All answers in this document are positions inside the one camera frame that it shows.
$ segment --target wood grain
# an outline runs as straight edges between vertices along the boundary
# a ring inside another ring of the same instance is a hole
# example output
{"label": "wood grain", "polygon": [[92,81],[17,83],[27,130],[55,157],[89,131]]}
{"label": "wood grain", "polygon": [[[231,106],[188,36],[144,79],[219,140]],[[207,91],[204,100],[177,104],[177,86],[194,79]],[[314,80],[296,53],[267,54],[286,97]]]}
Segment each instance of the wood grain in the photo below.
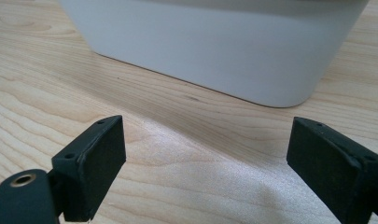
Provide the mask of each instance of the wood grain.
{"label": "wood grain", "polygon": [[287,166],[287,143],[300,116],[378,153],[378,0],[313,96],[286,109],[99,56],[55,1],[0,0],[0,182],[51,169],[116,114],[128,161],[92,223],[338,223]]}

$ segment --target white container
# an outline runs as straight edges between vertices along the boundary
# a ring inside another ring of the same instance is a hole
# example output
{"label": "white container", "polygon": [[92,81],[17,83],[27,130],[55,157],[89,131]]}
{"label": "white container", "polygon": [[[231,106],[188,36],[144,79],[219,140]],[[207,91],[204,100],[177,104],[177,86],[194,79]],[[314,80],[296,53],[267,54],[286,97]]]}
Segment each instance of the white container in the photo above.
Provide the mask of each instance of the white container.
{"label": "white container", "polygon": [[60,0],[91,48],[261,105],[305,101],[367,0]]}

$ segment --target white plastic bin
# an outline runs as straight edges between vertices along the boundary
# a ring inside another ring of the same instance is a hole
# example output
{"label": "white plastic bin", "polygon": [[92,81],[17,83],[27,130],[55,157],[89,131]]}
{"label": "white plastic bin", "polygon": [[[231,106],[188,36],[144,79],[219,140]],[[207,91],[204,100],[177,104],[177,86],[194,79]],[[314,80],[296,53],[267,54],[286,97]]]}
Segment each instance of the white plastic bin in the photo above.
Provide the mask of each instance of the white plastic bin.
{"label": "white plastic bin", "polygon": [[314,91],[367,0],[60,0],[104,56],[276,107]]}

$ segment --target light wood surface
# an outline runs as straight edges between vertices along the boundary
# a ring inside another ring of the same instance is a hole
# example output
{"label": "light wood surface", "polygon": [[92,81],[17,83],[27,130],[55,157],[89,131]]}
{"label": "light wood surface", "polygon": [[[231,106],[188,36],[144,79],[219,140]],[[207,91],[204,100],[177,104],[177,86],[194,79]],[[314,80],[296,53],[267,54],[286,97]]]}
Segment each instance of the light wood surface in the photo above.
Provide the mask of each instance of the light wood surface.
{"label": "light wood surface", "polygon": [[338,223],[287,166],[288,138],[299,116],[378,153],[378,0],[313,96],[287,109],[99,56],[56,1],[0,0],[0,183],[51,169],[116,114],[128,159],[92,223]]}

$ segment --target wooden table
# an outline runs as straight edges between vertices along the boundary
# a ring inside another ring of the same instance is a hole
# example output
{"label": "wooden table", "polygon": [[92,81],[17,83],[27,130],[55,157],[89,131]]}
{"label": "wooden table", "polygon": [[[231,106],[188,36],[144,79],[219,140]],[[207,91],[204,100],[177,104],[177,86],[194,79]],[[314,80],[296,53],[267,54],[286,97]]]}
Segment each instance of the wooden table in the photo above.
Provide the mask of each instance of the wooden table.
{"label": "wooden table", "polygon": [[286,109],[99,56],[56,1],[0,0],[0,182],[116,114],[128,159],[92,223],[338,223],[287,166],[288,138],[299,116],[378,153],[378,0]]}

